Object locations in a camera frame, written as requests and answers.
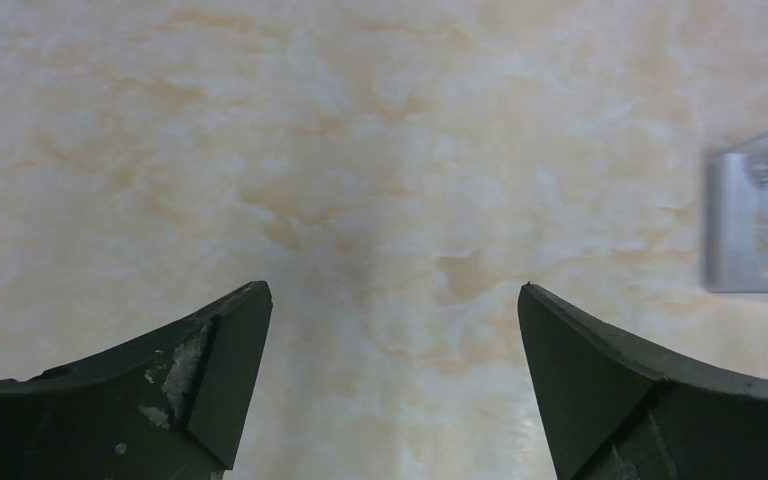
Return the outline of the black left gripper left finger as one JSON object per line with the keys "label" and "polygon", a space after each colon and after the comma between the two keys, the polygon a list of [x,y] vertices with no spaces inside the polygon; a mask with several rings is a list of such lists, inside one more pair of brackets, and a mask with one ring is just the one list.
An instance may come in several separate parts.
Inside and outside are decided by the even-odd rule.
{"label": "black left gripper left finger", "polygon": [[272,313],[264,281],[103,352],[0,380],[0,479],[219,479]]}

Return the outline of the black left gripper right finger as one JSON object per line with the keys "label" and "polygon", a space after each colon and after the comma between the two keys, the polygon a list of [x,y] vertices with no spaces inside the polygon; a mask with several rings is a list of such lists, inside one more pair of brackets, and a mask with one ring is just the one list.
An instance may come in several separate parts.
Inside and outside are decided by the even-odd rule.
{"label": "black left gripper right finger", "polygon": [[768,479],[768,380],[605,323],[529,283],[518,318],[561,479]]}

